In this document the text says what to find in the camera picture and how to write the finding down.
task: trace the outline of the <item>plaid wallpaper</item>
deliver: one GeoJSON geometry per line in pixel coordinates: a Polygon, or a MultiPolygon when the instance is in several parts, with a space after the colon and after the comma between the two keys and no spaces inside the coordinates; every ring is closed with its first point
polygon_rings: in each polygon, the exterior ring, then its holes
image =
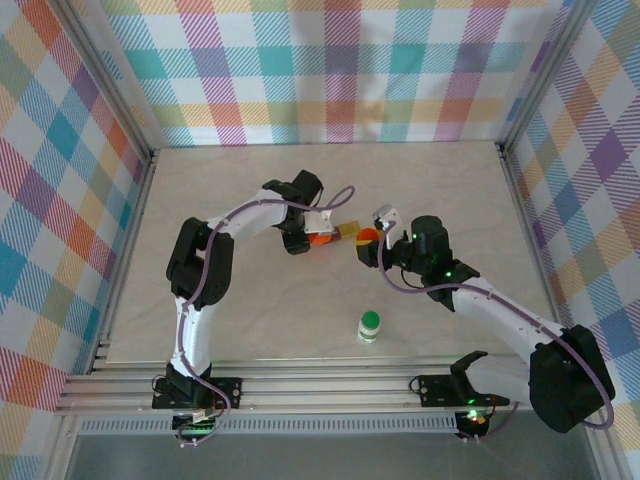
{"type": "Polygon", "coordinates": [[[497,139],[572,0],[101,3],[178,147],[497,139]]]}
{"type": "Polygon", "coordinates": [[[0,2],[0,479],[41,463],[142,162],[45,0],[0,2]]]}
{"type": "Polygon", "coordinates": [[[598,337],[640,478],[640,0],[601,1],[516,148],[562,320],[598,337]]]}

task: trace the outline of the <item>purple cable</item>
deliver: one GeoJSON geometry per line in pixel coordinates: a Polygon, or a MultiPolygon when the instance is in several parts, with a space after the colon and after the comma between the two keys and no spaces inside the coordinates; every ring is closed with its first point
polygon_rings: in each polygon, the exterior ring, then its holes
{"type": "Polygon", "coordinates": [[[522,318],[528,324],[530,324],[533,327],[537,328],[542,333],[547,335],[549,338],[551,338],[552,340],[557,342],[558,345],[560,345],[562,348],[564,348],[569,353],[569,355],[571,355],[573,357],[573,359],[578,363],[578,365],[580,365],[582,367],[582,369],[585,371],[585,373],[587,374],[589,379],[593,382],[593,384],[595,385],[596,389],[598,390],[598,393],[602,397],[602,400],[604,402],[604,406],[605,406],[605,408],[607,410],[607,420],[604,423],[601,423],[601,424],[591,423],[591,422],[587,422],[587,421],[583,421],[582,424],[587,426],[587,427],[593,428],[594,430],[606,430],[607,428],[610,428],[613,425],[614,413],[613,413],[613,405],[611,404],[611,399],[609,398],[609,395],[607,394],[607,391],[605,390],[604,385],[602,385],[602,382],[600,381],[598,376],[595,374],[595,372],[591,369],[591,367],[589,365],[587,365],[587,362],[584,361],[584,359],[578,354],[578,352],[576,352],[571,347],[571,345],[569,345],[567,342],[562,340],[562,338],[558,337],[555,333],[553,333],[547,327],[542,325],[540,322],[538,322],[535,318],[533,318],[527,312],[524,312],[523,310],[521,310],[520,308],[518,308],[517,306],[512,304],[510,301],[508,301],[508,300],[506,300],[506,299],[504,299],[504,298],[502,298],[502,297],[500,297],[498,295],[494,295],[492,292],[490,292],[488,290],[485,290],[484,288],[476,287],[475,285],[466,285],[464,283],[445,283],[445,284],[442,284],[442,285],[434,285],[434,286],[431,286],[431,287],[425,287],[425,288],[419,288],[419,289],[402,288],[402,287],[396,285],[393,282],[393,280],[391,280],[389,278],[389,276],[387,275],[387,272],[385,271],[384,265],[382,263],[382,251],[384,249],[384,244],[385,244],[385,241],[387,239],[387,235],[389,234],[389,230],[391,230],[394,227],[395,224],[396,224],[396,222],[394,222],[393,220],[389,222],[389,227],[387,227],[383,231],[384,236],[383,236],[382,239],[380,239],[380,242],[378,244],[378,268],[379,268],[380,272],[382,272],[382,276],[384,277],[384,279],[387,281],[387,283],[389,285],[391,285],[391,287],[394,290],[397,290],[397,291],[402,292],[402,293],[417,294],[417,293],[435,292],[436,290],[443,290],[443,289],[446,289],[446,288],[461,288],[463,290],[469,290],[469,291],[472,291],[472,292],[479,293],[481,295],[486,296],[487,298],[491,298],[491,299],[495,300],[496,302],[498,302],[503,307],[507,308],[511,312],[513,312],[516,315],[518,315],[520,318],[522,318]]]}
{"type": "MultiPolygon", "coordinates": [[[[200,282],[198,283],[198,287],[196,288],[196,291],[193,292],[193,295],[191,295],[191,297],[185,303],[182,304],[182,312],[180,314],[180,322],[178,323],[178,339],[177,339],[177,341],[178,341],[178,351],[180,352],[180,361],[182,362],[182,365],[184,365],[184,368],[187,370],[187,372],[189,372],[189,374],[200,385],[208,388],[209,390],[212,390],[214,393],[216,393],[217,395],[222,397],[222,400],[224,400],[224,403],[225,403],[225,415],[224,415],[224,417],[222,417],[220,419],[220,421],[218,422],[218,424],[216,425],[216,428],[214,430],[212,430],[210,433],[208,433],[207,435],[202,437],[199,441],[193,440],[193,442],[192,442],[193,446],[198,446],[198,444],[206,442],[211,437],[213,437],[213,435],[215,434],[216,430],[218,430],[222,425],[224,425],[229,420],[229,417],[231,416],[231,400],[229,400],[229,397],[222,390],[220,390],[218,387],[216,387],[215,385],[212,385],[209,382],[207,382],[206,380],[203,380],[202,378],[200,378],[200,376],[195,372],[195,370],[193,369],[193,367],[189,363],[189,360],[187,359],[187,357],[184,354],[184,324],[185,324],[185,320],[187,318],[187,313],[188,313],[189,307],[191,305],[193,305],[193,303],[200,296],[200,294],[202,293],[202,290],[204,289],[204,286],[205,286],[205,283],[206,283],[206,280],[207,280],[207,275],[206,275],[205,272],[209,271],[209,264],[211,263],[211,252],[213,250],[213,240],[214,240],[216,234],[222,229],[222,227],[225,226],[226,222],[230,221],[231,219],[236,217],[238,214],[244,212],[245,210],[247,210],[249,208],[252,208],[252,207],[255,207],[257,205],[262,205],[262,204],[287,205],[289,207],[299,208],[300,210],[306,210],[306,211],[311,211],[311,212],[322,212],[324,210],[333,210],[333,209],[336,209],[336,208],[339,208],[339,207],[343,206],[345,203],[347,203],[349,200],[351,200],[351,198],[353,197],[355,191],[356,191],[356,189],[355,189],[355,187],[353,185],[349,185],[347,187],[344,187],[342,190],[340,190],[338,193],[336,193],[334,195],[334,197],[331,200],[329,200],[329,203],[327,203],[327,205],[324,206],[324,207],[310,207],[308,205],[303,205],[301,203],[290,202],[288,200],[282,200],[282,199],[278,199],[278,198],[265,198],[265,199],[262,199],[262,200],[253,200],[251,202],[247,202],[247,203],[245,203],[243,205],[240,205],[235,210],[232,210],[225,218],[220,220],[220,222],[218,222],[218,224],[211,231],[211,234],[209,235],[209,239],[207,240],[207,246],[205,248],[204,264],[203,264],[203,267],[202,267],[202,276],[200,277],[200,282]],[[348,195],[344,199],[338,201],[338,199],[340,197],[342,197],[345,192],[349,192],[348,195]]],[[[185,443],[184,443],[184,439],[182,438],[182,434],[181,434],[180,430],[178,431],[178,439],[182,442],[181,443],[182,446],[184,446],[185,443]]]]}

